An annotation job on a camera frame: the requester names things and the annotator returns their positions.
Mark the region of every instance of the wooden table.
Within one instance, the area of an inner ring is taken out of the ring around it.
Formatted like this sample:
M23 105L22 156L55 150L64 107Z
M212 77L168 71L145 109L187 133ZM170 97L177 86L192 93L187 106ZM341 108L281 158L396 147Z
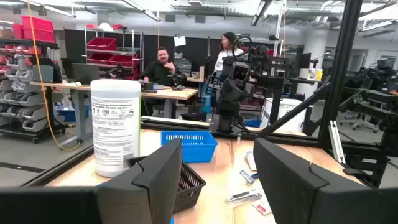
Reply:
M86 91L90 91L90 86L78 86L75 82L67 83L65 80L63 83L40 83L30 82L31 85L44 86L46 88L59 88L59 89L70 89L75 90L73 94L73 102L75 103L75 116L76 116L76 136L67 139L60 144L65 147L74 147L77 144L78 139L86 140L92 136L91 133L86 132L86 117L85 117L85 102L84 95ZM157 93L141 93L141 96L149 98L161 98L166 99L164 106L164 116L171 118L172 114L172 103L175 100L188 100L198 90L186 88L182 91L174 91L171 88L165 90L158 90Z
M235 140L220 138L216 140L218 146L211 162L189 164L206 181L207 185L202 188L198 202L193 208L173 215L175 222L178 224L275 223L273 214L270 213L263 216L250 203L231 208L225 202L225 199L229 195L249 189L259 189L264 193L259 180L249 187L239 174L241 170L245 170L250 175L253 173L250 172L244 160L246 152L253 149L253 141L237 142ZM343 167L322 149L280 146L310 162L360 183L354 177L345 175ZM147 156L159 147L160 131L141 130L141 156ZM94 168L94 157L91 156L50 182L48 186L93 186L109 180L108 178L97 175Z

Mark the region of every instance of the concrete floor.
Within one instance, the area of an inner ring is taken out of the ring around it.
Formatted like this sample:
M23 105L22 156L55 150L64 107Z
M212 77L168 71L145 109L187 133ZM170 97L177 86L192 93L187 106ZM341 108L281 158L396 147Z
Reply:
M313 106L312 120L317 120L322 116L324 102L320 101ZM177 117L182 113L185 113L186 108L178 107ZM155 111L154 116L161 116ZM244 116L252 117L256 119L258 114L245 114ZM337 122L343 119L343 114L339 114ZM88 129L91 128L91 119L86 120ZM353 131L348 124L338 126L338 129L358 142L380 142L382 132L379 131L374 134L368 128L362 127L356 131ZM74 130L67 129L67 133L59 134L57 136L58 141L62 142L73 136ZM348 138L343 135L340 136L341 139L348 140ZM56 143L52 138L47 138L39 144L33 144L31 140L14 138L12 136L0 135L0 162L7 162L11 164L18 164L22 166L31 166L41 169L48 169L56 164L64 161L66 158L74 155L79 150L82 150L90 142L85 142L82 147L73 152L62 151L56 147ZM391 158L391 162L398 166L398 158ZM0 167L0 186L16 186L21 185L24 182L30 180L38 173L27 172L23 170L10 169L5 167ZM384 173L381 187L398 187L398 169L394 166L388 164L386 171Z

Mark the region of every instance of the hand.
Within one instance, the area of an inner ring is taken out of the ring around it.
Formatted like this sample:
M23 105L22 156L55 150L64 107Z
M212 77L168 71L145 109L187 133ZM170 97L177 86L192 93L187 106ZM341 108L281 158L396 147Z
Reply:
M173 62L166 63L166 64L164 65L164 67L170 69L170 70L172 71L172 73L175 73L175 67L174 67Z

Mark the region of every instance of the white canister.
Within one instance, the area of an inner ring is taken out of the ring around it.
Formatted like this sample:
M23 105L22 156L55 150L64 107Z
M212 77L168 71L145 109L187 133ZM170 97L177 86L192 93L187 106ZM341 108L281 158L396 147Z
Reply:
M139 156L141 85L130 80L91 82L95 171L115 177Z

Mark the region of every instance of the black basket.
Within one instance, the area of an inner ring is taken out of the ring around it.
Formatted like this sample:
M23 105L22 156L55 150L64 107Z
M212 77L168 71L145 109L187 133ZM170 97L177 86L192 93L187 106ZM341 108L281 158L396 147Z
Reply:
M129 167L132 167L144 157L136 157L127 160ZM178 183L177 195L175 196L175 203L173 214L181 212L182 210L192 208L197 204L201 188L206 185L206 182L185 163L181 165L181 177Z

